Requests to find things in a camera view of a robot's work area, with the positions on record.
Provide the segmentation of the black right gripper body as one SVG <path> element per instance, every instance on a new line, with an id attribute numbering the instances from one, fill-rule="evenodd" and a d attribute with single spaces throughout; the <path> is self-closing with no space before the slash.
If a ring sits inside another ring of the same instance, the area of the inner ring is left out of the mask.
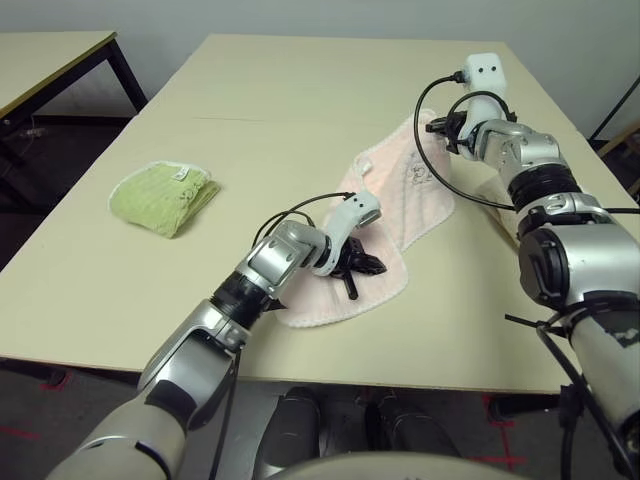
<path id="1" fill-rule="evenodd" d="M 449 133 L 446 134 L 446 139 L 451 137 L 460 139 L 464 141 L 463 147 L 466 147 L 466 148 L 472 147 L 474 144 L 473 138 L 470 137 L 468 134 L 466 135 L 462 134 L 462 129 L 466 124 L 466 120 L 467 120 L 467 112 L 466 111 L 449 112 L 446 117 L 449 119 L 449 122 L 450 122 L 450 129 L 449 129 Z"/>

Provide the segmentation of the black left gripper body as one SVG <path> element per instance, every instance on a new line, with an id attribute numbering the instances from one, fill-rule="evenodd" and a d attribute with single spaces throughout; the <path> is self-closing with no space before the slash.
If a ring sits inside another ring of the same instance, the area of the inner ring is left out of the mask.
<path id="1" fill-rule="evenodd" d="M 333 278 L 343 278 L 347 273 L 357 272 L 370 274 L 371 267 L 362 242 L 349 237 L 341 248 L 341 253 L 335 268 L 330 272 Z"/>

